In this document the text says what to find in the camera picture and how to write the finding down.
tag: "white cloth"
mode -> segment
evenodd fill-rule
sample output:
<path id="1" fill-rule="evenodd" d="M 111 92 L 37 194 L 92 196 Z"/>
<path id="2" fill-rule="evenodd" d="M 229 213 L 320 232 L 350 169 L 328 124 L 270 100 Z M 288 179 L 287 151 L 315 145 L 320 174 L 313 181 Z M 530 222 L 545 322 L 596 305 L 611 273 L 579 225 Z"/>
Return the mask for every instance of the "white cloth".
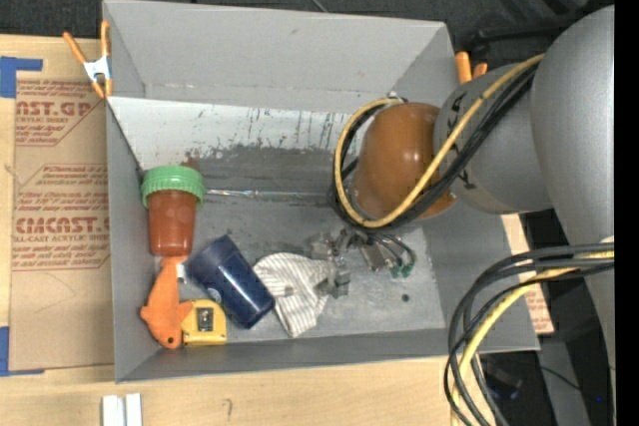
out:
<path id="1" fill-rule="evenodd" d="M 279 252 L 260 259 L 254 270 L 276 300 L 276 314 L 290 337 L 318 324 L 328 296 L 316 286 L 328 277 L 327 261 Z"/>

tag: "wire bundle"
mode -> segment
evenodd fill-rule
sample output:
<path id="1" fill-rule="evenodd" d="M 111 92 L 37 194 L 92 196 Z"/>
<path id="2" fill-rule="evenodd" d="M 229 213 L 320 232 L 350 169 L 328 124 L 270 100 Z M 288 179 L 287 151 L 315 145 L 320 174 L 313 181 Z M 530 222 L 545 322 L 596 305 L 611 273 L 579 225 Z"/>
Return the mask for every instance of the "wire bundle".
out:
<path id="1" fill-rule="evenodd" d="M 458 419 L 466 425 L 473 424 L 459 408 L 460 395 L 478 424 L 489 425 L 473 402 L 464 383 L 465 374 L 471 366 L 477 384 L 492 409 L 497 423 L 501 426 L 507 425 L 507 421 L 492 400 L 475 354 L 486 333 L 518 298 L 523 296 L 531 286 L 540 282 L 580 278 L 613 267 L 614 242 L 606 242 L 532 250 L 503 259 L 480 275 L 459 301 L 448 331 L 449 356 L 444 369 L 443 383 L 444 392 L 451 407 L 452 424 L 457 424 Z M 530 271 L 540 271 L 540 273 L 500 291 L 484 303 L 474 315 L 472 314 L 473 301 L 483 289 L 504 278 Z M 461 325 L 462 333 L 457 336 Z M 460 360 L 457 360 L 457 352 L 462 346 L 463 354 Z M 452 389 L 449 382 L 450 374 L 454 382 Z"/>
<path id="2" fill-rule="evenodd" d="M 328 193 L 329 204 L 345 221 L 351 225 L 363 228 L 366 231 L 376 231 L 390 227 L 397 228 L 418 218 L 448 190 L 497 123 L 515 103 L 529 91 L 532 86 L 534 72 L 542 58 L 543 54 L 515 66 L 493 82 L 474 101 L 454 127 L 441 149 L 437 152 L 437 155 L 435 155 L 415 188 L 406 196 L 399 206 L 383 218 L 365 218 L 350 204 L 344 190 L 344 180 L 354 170 L 357 165 L 357 159 L 354 159 L 346 167 L 343 166 L 343 163 L 357 130 L 379 110 L 390 105 L 402 103 L 403 100 L 398 98 L 384 98 L 371 102 L 359 109 L 348 120 L 337 142 L 333 161 L 332 184 Z M 479 108 L 490 96 L 502 88 L 503 90 L 495 98 L 493 104 L 473 130 L 467 143 L 459 151 L 457 157 L 450 164 L 441 179 L 435 184 L 429 185 L 439 165 L 466 128 L 471 118 L 476 115 Z"/>

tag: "desk surface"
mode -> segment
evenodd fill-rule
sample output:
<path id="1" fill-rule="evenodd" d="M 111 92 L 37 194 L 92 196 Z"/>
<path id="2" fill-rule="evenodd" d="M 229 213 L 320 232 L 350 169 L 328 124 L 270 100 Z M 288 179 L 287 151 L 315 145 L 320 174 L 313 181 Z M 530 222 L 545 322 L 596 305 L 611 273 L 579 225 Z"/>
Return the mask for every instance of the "desk surface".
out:
<path id="1" fill-rule="evenodd" d="M 115 385 L 113 367 L 0 379 L 4 424 L 100 423 L 104 395 L 141 393 L 150 425 L 448 424 L 441 358 Z"/>

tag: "green lid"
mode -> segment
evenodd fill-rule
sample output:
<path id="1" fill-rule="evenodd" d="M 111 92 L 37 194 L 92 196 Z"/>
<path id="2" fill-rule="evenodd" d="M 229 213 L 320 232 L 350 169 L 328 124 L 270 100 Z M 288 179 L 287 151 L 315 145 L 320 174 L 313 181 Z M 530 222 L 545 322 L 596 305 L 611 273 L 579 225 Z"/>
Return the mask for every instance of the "green lid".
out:
<path id="1" fill-rule="evenodd" d="M 204 200 L 205 188 L 202 175 L 195 169 L 185 166 L 160 166 L 150 169 L 142 180 L 142 204 L 148 208 L 147 197 L 158 191 L 183 191 L 198 198 L 198 204 Z"/>

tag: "white plastic piece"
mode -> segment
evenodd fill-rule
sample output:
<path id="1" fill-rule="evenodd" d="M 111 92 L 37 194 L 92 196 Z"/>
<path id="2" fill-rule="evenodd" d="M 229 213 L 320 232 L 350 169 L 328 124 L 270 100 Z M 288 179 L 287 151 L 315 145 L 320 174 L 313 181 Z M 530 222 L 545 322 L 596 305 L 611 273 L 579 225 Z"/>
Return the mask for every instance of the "white plastic piece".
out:
<path id="1" fill-rule="evenodd" d="M 102 426 L 142 426 L 141 395 L 103 396 Z"/>

